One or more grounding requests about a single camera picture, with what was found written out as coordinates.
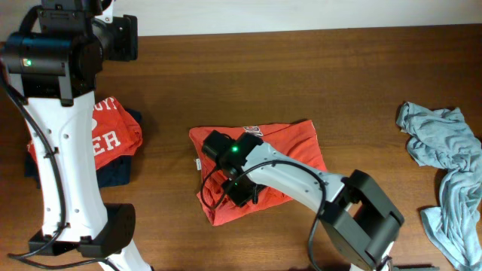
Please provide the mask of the plain orange-red t-shirt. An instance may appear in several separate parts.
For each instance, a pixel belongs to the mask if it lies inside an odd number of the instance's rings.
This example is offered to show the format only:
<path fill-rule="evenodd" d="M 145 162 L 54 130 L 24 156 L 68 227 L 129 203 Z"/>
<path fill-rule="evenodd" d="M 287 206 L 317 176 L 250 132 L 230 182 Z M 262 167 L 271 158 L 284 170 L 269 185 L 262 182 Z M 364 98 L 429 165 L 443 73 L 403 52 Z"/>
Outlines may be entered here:
<path fill-rule="evenodd" d="M 296 124 L 275 123 L 238 127 L 201 126 L 190 129 L 189 138 L 198 154 L 197 165 L 203 178 L 212 172 L 215 167 L 215 163 L 202 152 L 203 141 L 213 130 L 224 133 L 232 139 L 239 138 L 244 132 L 251 133 L 262 138 L 286 156 L 322 171 L 327 169 L 319 147 L 316 129 L 311 120 Z M 215 172 L 207 181 L 203 192 L 197 194 L 199 199 L 204 198 L 200 202 L 201 206 L 214 227 L 234 221 L 250 213 L 291 201 L 291 197 L 267 187 L 261 191 L 259 201 L 256 204 L 249 202 L 243 207 L 238 207 L 233 200 L 226 197 L 217 209 L 208 209 L 207 205 L 212 206 L 221 198 L 223 194 L 221 185 L 225 180 L 226 177 L 222 173 Z"/>

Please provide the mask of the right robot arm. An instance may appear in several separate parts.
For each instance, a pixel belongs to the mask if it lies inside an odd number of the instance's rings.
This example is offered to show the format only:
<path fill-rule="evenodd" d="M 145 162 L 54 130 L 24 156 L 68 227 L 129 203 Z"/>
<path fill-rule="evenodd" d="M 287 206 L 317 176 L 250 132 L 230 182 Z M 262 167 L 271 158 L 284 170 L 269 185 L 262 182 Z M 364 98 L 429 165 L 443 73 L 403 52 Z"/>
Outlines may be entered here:
<path fill-rule="evenodd" d="M 310 232 L 322 225 L 353 270 L 392 268 L 389 252 L 404 217 L 367 173 L 355 170 L 346 177 L 323 172 L 247 132 L 232 139 L 214 130 L 202 152 L 223 172 L 222 196 L 236 206 L 259 203 L 261 191 L 271 187 L 314 211 Z"/>

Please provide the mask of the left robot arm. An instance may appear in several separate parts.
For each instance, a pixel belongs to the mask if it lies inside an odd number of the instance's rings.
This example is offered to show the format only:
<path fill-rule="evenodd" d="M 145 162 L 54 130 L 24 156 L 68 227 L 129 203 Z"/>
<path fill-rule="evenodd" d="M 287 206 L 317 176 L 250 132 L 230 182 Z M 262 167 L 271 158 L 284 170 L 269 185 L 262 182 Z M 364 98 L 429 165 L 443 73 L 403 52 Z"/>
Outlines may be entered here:
<path fill-rule="evenodd" d="M 40 175 L 41 229 L 14 259 L 78 251 L 84 265 L 147 270 L 133 234 L 129 203 L 105 203 L 94 161 L 96 76 L 106 60 L 138 56 L 134 16 L 115 17 L 102 0 L 43 0 L 32 7 L 1 51 L 1 86 L 25 119 Z"/>

